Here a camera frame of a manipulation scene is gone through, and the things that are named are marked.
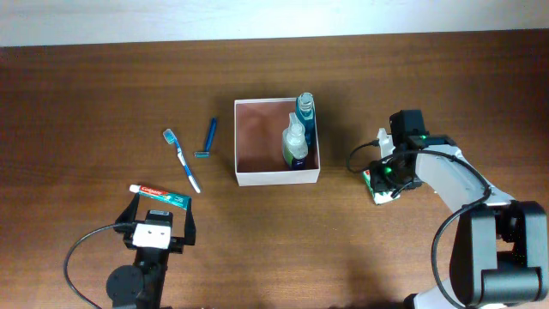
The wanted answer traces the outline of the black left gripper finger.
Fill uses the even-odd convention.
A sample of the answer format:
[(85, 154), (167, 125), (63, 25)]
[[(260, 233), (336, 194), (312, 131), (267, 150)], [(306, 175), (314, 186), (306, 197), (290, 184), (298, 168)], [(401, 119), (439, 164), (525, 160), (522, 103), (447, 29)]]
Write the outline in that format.
[(138, 210), (140, 195), (136, 193), (132, 198), (130, 204), (115, 220), (117, 225), (114, 230), (116, 233), (128, 233), (133, 230), (134, 223), (136, 222), (136, 213)]
[(187, 203), (184, 222), (184, 244), (194, 245), (196, 243), (196, 224), (192, 214), (192, 200)]

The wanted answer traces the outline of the red green toothpaste tube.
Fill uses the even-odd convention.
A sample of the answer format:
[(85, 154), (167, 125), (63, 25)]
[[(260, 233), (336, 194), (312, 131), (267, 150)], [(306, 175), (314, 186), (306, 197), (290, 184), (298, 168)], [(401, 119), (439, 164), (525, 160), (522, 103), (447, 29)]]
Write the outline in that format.
[(191, 198), (188, 196), (154, 189), (145, 185), (130, 185), (129, 190), (132, 193), (137, 193), (163, 203), (168, 203), (184, 210), (187, 210), (191, 205)]

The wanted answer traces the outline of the green mouthwash bottle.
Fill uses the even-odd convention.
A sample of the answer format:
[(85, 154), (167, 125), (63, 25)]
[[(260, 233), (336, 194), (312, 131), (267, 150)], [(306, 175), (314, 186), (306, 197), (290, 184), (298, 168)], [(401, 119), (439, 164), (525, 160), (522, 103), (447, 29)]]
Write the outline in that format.
[(302, 93), (296, 99), (296, 115), (305, 127), (305, 140), (310, 147), (315, 140), (315, 106), (311, 93)]

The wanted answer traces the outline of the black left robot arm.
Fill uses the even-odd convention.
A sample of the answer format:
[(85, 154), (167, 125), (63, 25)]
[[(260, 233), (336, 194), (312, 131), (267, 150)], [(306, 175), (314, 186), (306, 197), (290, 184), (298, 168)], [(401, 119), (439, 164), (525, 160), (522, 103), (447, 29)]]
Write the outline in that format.
[(173, 213), (149, 210), (145, 219), (136, 219), (140, 195), (135, 194), (129, 206), (115, 221), (114, 231), (123, 235), (126, 248), (136, 252), (134, 262), (116, 268), (106, 282), (106, 293), (114, 308), (160, 309), (168, 270), (169, 256), (181, 254), (193, 245), (196, 229), (192, 215), (185, 217), (184, 232), (172, 234)]

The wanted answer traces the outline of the blue white toothbrush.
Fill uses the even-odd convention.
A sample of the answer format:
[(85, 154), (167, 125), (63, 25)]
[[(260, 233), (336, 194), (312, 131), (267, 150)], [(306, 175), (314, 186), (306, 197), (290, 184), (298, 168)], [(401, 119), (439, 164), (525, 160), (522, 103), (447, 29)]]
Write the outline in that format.
[(193, 175), (192, 171), (187, 165), (186, 159), (184, 158), (183, 149), (180, 146), (176, 135), (173, 133), (171, 129), (165, 129), (163, 131), (163, 137), (165, 138), (168, 144), (173, 144), (175, 146), (177, 157), (185, 170), (185, 173), (187, 175), (188, 180), (190, 181), (191, 186), (193, 187), (196, 193), (200, 194), (202, 190), (199, 184), (197, 183), (195, 176)]

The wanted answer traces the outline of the green white soap packet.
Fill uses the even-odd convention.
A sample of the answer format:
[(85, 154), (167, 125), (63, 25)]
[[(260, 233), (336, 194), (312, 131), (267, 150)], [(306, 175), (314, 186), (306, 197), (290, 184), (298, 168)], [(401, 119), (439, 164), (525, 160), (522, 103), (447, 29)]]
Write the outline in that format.
[(374, 191), (371, 172), (369, 170), (363, 171), (362, 176), (369, 192), (371, 193), (374, 204), (381, 205), (384, 203), (389, 203), (401, 197), (401, 194), (396, 193), (396, 190)]

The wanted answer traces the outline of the blue disposable razor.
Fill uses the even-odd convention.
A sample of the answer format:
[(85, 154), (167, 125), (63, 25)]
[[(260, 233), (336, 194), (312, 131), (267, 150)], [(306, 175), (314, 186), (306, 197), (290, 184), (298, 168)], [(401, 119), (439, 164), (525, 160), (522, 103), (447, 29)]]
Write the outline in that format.
[(204, 148), (202, 151), (196, 151), (194, 156), (196, 158), (208, 158), (211, 153), (211, 148), (217, 128), (217, 118), (212, 118), (208, 128), (208, 134), (205, 140)]

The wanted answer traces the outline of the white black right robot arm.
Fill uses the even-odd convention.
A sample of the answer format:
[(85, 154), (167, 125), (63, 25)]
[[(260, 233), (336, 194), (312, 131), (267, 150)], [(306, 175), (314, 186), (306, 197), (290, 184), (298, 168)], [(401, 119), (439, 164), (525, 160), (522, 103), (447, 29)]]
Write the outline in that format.
[(545, 298), (545, 210), (485, 180), (445, 136), (315, 186), (239, 189), (211, 171), (189, 207), (211, 305), (509, 308)]

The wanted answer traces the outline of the clear soap pump bottle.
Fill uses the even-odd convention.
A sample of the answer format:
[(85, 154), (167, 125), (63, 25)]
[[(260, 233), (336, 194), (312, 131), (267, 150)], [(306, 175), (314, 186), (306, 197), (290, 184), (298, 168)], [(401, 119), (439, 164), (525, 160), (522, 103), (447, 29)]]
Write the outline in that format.
[(289, 125), (282, 132), (282, 156), (291, 170), (302, 170), (309, 153), (305, 127), (295, 112), (290, 112), (288, 117)]

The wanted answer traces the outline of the pink open box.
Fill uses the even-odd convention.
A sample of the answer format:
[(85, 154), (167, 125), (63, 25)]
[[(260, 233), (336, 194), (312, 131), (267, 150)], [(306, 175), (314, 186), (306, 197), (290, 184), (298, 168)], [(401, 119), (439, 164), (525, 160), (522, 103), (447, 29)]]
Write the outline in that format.
[(282, 132), (295, 110), (294, 97), (234, 101), (234, 170), (240, 186), (317, 182), (318, 145), (310, 150), (302, 170), (292, 170), (283, 158)]

